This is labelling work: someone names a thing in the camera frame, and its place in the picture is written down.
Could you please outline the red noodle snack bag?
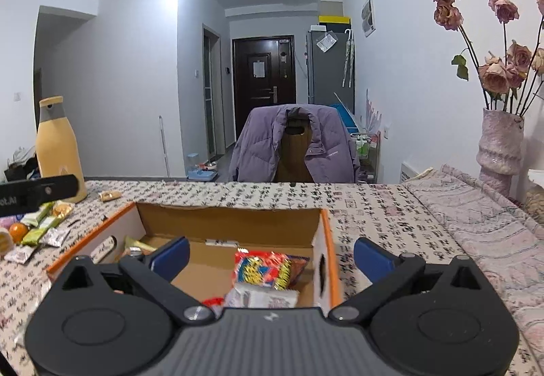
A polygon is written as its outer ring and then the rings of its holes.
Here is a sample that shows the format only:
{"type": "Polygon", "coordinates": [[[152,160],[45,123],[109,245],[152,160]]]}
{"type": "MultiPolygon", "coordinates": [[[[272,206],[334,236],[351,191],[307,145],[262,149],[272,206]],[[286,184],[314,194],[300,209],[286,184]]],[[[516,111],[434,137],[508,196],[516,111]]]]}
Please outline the red noodle snack bag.
{"type": "Polygon", "coordinates": [[[234,257],[233,284],[267,289],[291,289],[308,266],[308,257],[239,249],[234,257]]]}

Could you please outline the green snack bar upper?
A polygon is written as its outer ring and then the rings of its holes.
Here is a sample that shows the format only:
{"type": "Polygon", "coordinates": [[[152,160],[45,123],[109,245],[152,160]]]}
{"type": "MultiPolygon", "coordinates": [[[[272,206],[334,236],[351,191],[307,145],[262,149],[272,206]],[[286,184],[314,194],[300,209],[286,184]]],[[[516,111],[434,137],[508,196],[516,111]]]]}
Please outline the green snack bar upper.
{"type": "Polygon", "coordinates": [[[25,214],[20,222],[29,228],[37,228],[53,207],[53,202],[42,204],[38,210],[25,214]]]}

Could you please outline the green snack bar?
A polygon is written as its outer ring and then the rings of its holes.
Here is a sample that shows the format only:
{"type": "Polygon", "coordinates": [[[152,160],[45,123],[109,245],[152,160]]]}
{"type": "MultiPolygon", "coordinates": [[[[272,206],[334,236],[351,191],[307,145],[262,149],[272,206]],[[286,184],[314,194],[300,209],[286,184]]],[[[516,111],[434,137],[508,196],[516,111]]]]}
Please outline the green snack bar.
{"type": "Polygon", "coordinates": [[[37,246],[40,239],[50,230],[56,228],[61,220],[56,217],[47,217],[41,221],[37,228],[31,229],[22,239],[22,246],[37,246]]]}
{"type": "Polygon", "coordinates": [[[53,202],[42,204],[38,210],[25,214],[20,222],[29,228],[37,228],[53,207],[53,202]]]}

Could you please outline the right orange mandarin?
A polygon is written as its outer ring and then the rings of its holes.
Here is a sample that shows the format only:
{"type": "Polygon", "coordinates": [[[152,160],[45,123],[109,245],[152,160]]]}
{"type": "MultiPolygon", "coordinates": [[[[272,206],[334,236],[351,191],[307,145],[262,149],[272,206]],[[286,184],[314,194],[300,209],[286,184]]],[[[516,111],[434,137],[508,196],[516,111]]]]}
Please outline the right orange mandarin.
{"type": "Polygon", "coordinates": [[[13,242],[19,244],[30,230],[27,225],[22,222],[15,222],[9,227],[8,231],[13,242]]]}

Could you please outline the green snack bar lower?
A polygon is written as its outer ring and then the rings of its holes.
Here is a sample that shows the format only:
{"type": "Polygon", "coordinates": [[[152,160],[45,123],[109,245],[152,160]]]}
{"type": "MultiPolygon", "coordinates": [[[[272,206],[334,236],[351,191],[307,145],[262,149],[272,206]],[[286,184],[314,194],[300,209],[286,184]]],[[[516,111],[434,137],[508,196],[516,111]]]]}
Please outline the green snack bar lower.
{"type": "Polygon", "coordinates": [[[22,239],[22,246],[37,246],[40,239],[50,230],[56,228],[61,220],[56,217],[47,217],[41,221],[37,228],[31,229],[22,239]]]}

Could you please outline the white sachet by green bars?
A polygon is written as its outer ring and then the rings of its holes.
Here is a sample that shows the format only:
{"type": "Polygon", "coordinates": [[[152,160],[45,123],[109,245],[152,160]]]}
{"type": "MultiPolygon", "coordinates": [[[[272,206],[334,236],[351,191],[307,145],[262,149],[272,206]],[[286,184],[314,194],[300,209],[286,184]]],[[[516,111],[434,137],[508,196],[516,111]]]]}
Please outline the white sachet by green bars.
{"type": "Polygon", "coordinates": [[[40,243],[43,245],[60,248],[63,245],[64,241],[66,240],[70,232],[71,232],[70,228],[48,229],[48,231],[40,238],[40,243]]]}

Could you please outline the white snack sachet near oranges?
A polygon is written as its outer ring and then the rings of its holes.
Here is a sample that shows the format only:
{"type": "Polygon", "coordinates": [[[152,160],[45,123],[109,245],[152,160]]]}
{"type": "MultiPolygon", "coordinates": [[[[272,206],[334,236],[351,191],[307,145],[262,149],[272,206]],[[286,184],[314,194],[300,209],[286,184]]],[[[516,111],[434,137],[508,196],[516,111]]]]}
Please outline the white snack sachet near oranges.
{"type": "Polygon", "coordinates": [[[38,246],[16,246],[13,250],[5,255],[4,259],[10,263],[27,264],[38,249],[38,246]]]}

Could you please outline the yellow thermos bottle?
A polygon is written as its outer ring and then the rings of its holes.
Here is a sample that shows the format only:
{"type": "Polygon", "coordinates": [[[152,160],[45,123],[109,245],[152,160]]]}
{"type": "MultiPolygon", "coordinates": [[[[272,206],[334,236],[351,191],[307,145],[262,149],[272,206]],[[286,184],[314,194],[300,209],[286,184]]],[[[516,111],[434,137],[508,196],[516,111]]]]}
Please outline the yellow thermos bottle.
{"type": "Polygon", "coordinates": [[[79,181],[79,191],[71,203],[79,203],[87,195],[79,158],[78,142],[64,109],[64,97],[40,100],[40,123],[36,136],[36,156],[42,177],[73,174],[79,181]]]}

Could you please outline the orange red cardboard box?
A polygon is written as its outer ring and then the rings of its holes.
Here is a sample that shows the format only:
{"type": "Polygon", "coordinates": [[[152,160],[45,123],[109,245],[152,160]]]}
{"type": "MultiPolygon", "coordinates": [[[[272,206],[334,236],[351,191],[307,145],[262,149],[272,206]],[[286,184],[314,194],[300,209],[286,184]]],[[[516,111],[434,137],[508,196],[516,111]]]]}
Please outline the orange red cardboard box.
{"type": "Polygon", "coordinates": [[[308,258],[295,285],[299,306],[328,312],[343,301],[328,213],[319,208],[174,207],[133,202],[61,254],[46,274],[56,280],[73,257],[92,254],[108,239],[114,239],[116,245],[104,255],[105,263],[121,258],[127,237],[161,247],[181,236],[189,242],[189,262],[172,283],[201,302],[222,297],[231,289],[235,254],[240,249],[308,258]]]}

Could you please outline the small orange cracker packet far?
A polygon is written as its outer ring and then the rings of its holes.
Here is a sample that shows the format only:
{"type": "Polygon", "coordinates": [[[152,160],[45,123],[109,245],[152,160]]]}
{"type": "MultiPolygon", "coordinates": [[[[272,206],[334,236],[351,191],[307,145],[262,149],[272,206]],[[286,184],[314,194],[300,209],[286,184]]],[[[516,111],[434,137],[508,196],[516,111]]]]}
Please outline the small orange cracker packet far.
{"type": "Polygon", "coordinates": [[[122,193],[119,191],[102,191],[99,193],[99,199],[101,202],[106,203],[114,201],[122,197],[122,193]]]}

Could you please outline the folded pink grey blanket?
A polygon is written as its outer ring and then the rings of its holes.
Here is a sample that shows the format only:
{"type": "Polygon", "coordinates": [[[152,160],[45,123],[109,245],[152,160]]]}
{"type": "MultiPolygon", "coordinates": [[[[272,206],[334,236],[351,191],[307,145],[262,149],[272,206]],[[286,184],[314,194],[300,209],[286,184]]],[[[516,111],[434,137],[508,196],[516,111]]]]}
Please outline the folded pink grey blanket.
{"type": "Polygon", "coordinates": [[[488,185],[444,165],[404,183],[491,281],[527,341],[543,340],[543,227],[488,185]]]}

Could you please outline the purple jacket on chair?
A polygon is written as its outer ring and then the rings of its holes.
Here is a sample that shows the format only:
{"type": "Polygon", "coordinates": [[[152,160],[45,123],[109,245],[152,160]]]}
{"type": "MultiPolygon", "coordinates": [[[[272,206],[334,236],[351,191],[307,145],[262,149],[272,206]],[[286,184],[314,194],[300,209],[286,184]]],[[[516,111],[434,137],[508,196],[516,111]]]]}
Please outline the purple jacket on chair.
{"type": "Polygon", "coordinates": [[[229,168],[236,182],[355,184],[360,163],[337,109],[285,104],[251,110],[229,168]]]}

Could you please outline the wooden chair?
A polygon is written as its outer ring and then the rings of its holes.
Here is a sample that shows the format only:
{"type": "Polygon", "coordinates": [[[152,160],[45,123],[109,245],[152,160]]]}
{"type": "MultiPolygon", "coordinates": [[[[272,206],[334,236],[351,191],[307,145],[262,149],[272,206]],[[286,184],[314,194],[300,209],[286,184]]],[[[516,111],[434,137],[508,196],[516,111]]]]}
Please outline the wooden chair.
{"type": "Polygon", "coordinates": [[[276,183],[312,183],[313,178],[305,164],[305,155],[312,141],[308,119],[290,118],[287,121],[278,148],[276,183]]]}

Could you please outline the pink ceramic vase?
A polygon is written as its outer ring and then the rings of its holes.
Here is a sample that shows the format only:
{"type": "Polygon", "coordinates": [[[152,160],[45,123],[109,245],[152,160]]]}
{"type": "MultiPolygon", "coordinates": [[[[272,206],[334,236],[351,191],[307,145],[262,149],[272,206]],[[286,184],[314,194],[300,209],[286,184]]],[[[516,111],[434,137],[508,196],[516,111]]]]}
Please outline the pink ceramic vase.
{"type": "Polygon", "coordinates": [[[516,114],[483,110],[477,163],[479,180],[508,197],[512,180],[520,172],[525,120],[516,114]]]}

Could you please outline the grey refrigerator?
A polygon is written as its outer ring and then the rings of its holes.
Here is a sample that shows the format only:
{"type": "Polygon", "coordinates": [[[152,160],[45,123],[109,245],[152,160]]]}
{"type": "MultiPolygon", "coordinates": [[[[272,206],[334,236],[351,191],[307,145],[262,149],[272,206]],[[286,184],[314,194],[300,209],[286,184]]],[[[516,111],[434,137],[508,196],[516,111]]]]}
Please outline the grey refrigerator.
{"type": "Polygon", "coordinates": [[[347,25],[306,33],[308,103],[355,105],[354,42],[347,25]]]}

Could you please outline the dark entrance door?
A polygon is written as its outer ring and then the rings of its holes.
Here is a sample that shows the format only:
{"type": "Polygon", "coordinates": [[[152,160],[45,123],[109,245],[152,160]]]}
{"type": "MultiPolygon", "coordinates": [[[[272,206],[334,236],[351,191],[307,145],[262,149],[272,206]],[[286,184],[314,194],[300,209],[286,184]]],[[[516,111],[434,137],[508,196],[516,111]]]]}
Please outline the dark entrance door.
{"type": "Polygon", "coordinates": [[[236,138],[256,107],[296,103],[294,36],[232,41],[236,138]]]}

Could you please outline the yellow box on fridge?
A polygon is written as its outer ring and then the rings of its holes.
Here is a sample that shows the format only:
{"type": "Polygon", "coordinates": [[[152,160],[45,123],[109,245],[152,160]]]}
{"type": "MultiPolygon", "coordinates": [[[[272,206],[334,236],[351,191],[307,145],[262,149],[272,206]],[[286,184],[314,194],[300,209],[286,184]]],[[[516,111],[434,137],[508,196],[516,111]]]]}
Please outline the yellow box on fridge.
{"type": "Polygon", "coordinates": [[[320,23],[326,24],[351,24],[351,19],[344,16],[320,15],[318,20],[320,23]]]}

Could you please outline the wall picture frame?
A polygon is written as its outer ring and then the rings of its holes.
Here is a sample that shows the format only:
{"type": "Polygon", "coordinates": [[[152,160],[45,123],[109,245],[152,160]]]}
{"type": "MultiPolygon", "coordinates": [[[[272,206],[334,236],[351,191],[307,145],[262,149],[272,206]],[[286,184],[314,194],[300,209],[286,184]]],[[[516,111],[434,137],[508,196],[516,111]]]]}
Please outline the wall picture frame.
{"type": "Polygon", "coordinates": [[[366,0],[361,9],[361,28],[366,37],[375,31],[373,0],[366,0]]]}

